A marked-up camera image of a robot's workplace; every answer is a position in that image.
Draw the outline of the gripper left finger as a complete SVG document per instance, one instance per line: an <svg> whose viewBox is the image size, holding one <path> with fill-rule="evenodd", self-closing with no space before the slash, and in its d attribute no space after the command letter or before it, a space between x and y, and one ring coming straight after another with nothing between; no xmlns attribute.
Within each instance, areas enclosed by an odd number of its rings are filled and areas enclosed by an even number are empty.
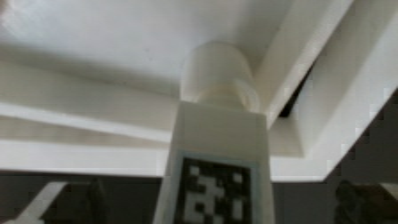
<svg viewBox="0 0 398 224"><path fill-rule="evenodd" d="M109 224L100 180L50 182L11 224Z"/></svg>

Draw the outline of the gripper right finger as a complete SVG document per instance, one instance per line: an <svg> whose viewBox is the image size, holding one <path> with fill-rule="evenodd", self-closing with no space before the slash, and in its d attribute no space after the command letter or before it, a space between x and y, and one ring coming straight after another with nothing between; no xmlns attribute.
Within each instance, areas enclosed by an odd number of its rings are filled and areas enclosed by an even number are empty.
<svg viewBox="0 0 398 224"><path fill-rule="evenodd" d="M398 199L381 184L340 182L334 224L398 224Z"/></svg>

